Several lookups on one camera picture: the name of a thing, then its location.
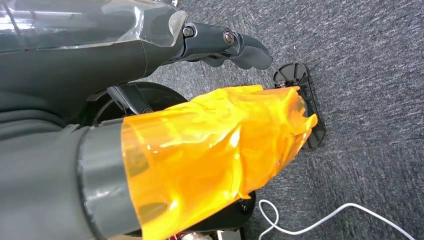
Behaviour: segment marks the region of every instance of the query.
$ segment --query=white cable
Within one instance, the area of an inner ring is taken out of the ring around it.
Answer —
[[[272,221],[268,218],[268,216],[265,214],[264,210],[262,209],[262,203],[269,204],[269,205],[270,205],[270,206],[274,209],[274,211],[275,211],[275,215],[276,215],[276,217],[275,217],[275,222],[272,222]],[[373,212],[373,211],[371,211],[371,210],[369,210],[369,209],[367,209],[367,208],[365,208],[365,207],[363,207],[363,206],[360,206],[360,205],[358,205],[358,204],[355,204],[355,203],[346,203],[346,204],[343,204],[342,206],[340,206],[339,208],[337,208],[335,211],[333,211],[332,213],[330,213],[328,216],[326,216],[326,217],[324,217],[323,219],[321,219],[321,220],[317,221],[317,222],[316,222],[316,223],[314,223],[313,225],[308,226],[308,227],[307,227],[307,228],[305,228],[305,229],[302,229],[302,230],[299,230],[299,231],[289,231],[289,230],[285,230],[285,229],[282,229],[281,227],[277,226],[277,224],[278,224],[278,222],[279,222],[279,219],[280,219],[280,215],[279,215],[279,212],[278,212],[278,210],[277,210],[276,206],[275,206],[272,202],[270,202],[270,201],[268,201],[268,200],[264,200],[264,199],[262,199],[262,200],[260,200],[260,201],[259,201],[259,209],[260,209],[260,212],[262,213],[263,217],[264,217],[264,218],[268,221],[268,223],[269,223],[269,224],[271,224],[271,227],[270,227],[270,228],[268,228],[267,230],[263,231],[263,232],[259,235],[258,240],[262,240],[262,237],[263,237],[265,234],[267,234],[269,231],[271,231],[273,228],[275,228],[275,229],[277,229],[278,231],[283,232],[283,233],[285,233],[285,234],[289,234],[289,235],[300,235],[300,234],[306,233],[306,232],[308,232],[309,230],[311,230],[311,229],[313,229],[313,228],[316,228],[316,227],[317,227],[317,226],[319,226],[320,224],[322,224],[322,223],[324,223],[325,221],[329,220],[330,218],[334,217],[334,216],[335,216],[336,214],[338,214],[341,210],[343,210],[343,209],[345,209],[345,208],[347,208],[347,207],[355,207],[355,208],[357,208],[357,209],[360,209],[360,210],[362,210],[362,211],[366,212],[367,214],[370,214],[370,215],[372,215],[372,216],[374,216],[374,217],[376,217],[376,218],[380,219],[381,221],[383,221],[383,222],[387,223],[388,225],[392,226],[393,228],[395,228],[396,230],[398,230],[401,234],[405,235],[405,237],[407,237],[409,240],[416,240],[416,239],[415,239],[415,238],[413,238],[413,237],[412,237],[409,233],[407,233],[405,230],[403,230],[402,228],[400,228],[398,225],[396,225],[396,224],[394,224],[393,222],[391,222],[391,221],[387,220],[386,218],[384,218],[384,217],[382,217],[382,216],[378,215],[377,213],[375,213],[375,212]]]

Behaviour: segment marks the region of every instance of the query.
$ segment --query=transparent plastic sheet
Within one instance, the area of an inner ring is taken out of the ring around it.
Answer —
[[[185,19],[153,0],[0,0],[0,53],[134,40],[170,47]]]
[[[317,124],[298,87],[222,88],[126,117],[121,143],[144,240],[163,240],[261,188]]]

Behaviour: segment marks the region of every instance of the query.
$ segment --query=screw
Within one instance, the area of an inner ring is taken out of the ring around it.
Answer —
[[[184,27],[184,29],[182,30],[182,34],[184,35],[184,37],[189,38],[195,34],[195,31],[193,30],[193,28],[187,26]]]
[[[276,89],[285,88],[287,86],[287,81],[283,80],[283,81],[281,81],[281,83],[277,83],[274,86],[275,86]]]
[[[234,34],[230,29],[224,31],[224,42],[229,46],[234,44]]]
[[[246,205],[242,204],[242,205],[241,205],[241,210],[242,210],[243,212],[247,212],[247,211],[248,211],[248,206],[246,206]]]

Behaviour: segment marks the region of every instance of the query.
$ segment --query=orange tape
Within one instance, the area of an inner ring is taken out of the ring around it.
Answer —
[[[317,124],[297,87],[228,87],[124,118],[122,156],[144,240],[164,240],[264,186]]]

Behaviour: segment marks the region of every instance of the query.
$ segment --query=gray cylinder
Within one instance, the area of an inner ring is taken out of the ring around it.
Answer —
[[[140,229],[127,184],[116,120],[91,128],[81,144],[78,174],[96,234],[107,239]]]

